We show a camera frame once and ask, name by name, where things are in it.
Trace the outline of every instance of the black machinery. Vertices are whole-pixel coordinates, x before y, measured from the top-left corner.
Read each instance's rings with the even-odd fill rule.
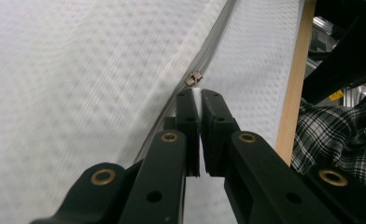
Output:
[[[295,174],[259,135],[241,132],[222,96],[202,91],[200,121],[190,89],[176,96],[144,160],[129,169],[101,163],[86,170],[57,213],[33,224],[182,223],[186,176],[225,177],[238,223],[366,223],[366,188],[335,167]]]

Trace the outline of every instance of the zipper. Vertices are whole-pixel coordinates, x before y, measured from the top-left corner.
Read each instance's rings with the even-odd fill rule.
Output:
[[[148,133],[148,136],[146,137],[134,162],[138,162],[146,157],[146,154],[148,153],[148,148],[150,147],[154,135],[162,130],[163,119],[165,117],[173,116],[175,114],[174,111],[176,105],[175,95],[180,91],[183,91],[187,88],[196,85],[198,81],[203,79],[203,73],[210,64],[213,55],[215,54],[215,51],[218,47],[218,43],[227,25],[227,21],[229,20],[232,14],[235,2],[236,0],[228,0],[226,2],[226,5],[221,10],[218,19],[216,20],[215,24],[210,30],[208,37],[201,46],[200,51],[195,56],[194,60],[190,64],[189,69],[186,71],[183,78],[176,85],[176,88],[173,91],[172,95],[169,97],[165,107],[162,109],[162,112],[154,122],[154,125],[151,128],[150,132]]]

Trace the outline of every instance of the white sheet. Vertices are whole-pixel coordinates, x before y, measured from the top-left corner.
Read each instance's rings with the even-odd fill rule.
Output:
[[[0,1],[0,223],[52,215],[96,163],[131,165],[224,4]],[[298,5],[238,1],[202,82],[272,145]],[[220,181],[186,192],[186,223],[234,222]]]

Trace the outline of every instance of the black and white plaid cloth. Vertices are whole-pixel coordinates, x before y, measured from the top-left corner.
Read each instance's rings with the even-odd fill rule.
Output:
[[[305,174],[316,164],[337,166],[366,185],[366,111],[302,100],[291,165]]]

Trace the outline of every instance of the wooden stick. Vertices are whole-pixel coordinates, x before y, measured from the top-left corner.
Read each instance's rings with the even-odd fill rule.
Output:
[[[303,14],[297,34],[296,48],[290,68],[288,88],[282,117],[276,137],[275,151],[282,160],[290,165],[293,151],[294,135],[296,133],[297,118],[303,89],[306,59],[312,34],[312,21],[314,18],[316,0],[305,0]]]

